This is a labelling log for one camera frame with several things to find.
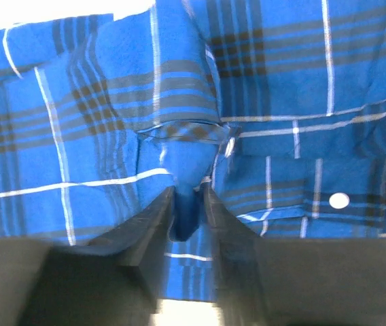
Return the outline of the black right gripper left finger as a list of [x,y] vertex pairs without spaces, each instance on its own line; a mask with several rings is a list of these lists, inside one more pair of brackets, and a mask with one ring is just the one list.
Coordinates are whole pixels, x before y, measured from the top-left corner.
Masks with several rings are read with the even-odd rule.
[[164,274],[173,194],[166,188],[82,246],[0,238],[0,325],[147,325]]

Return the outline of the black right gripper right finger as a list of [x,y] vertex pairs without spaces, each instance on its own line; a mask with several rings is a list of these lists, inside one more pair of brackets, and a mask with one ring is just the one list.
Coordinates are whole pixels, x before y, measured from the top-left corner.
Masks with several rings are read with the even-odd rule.
[[204,203],[226,325],[386,325],[386,239],[262,238]]

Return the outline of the blue plaid long sleeve shirt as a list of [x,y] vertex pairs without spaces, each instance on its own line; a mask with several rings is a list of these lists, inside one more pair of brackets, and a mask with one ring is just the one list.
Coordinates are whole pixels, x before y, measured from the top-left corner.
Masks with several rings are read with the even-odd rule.
[[386,1],[146,1],[0,27],[0,237],[167,187],[163,297],[214,298],[203,186],[265,238],[386,238]]

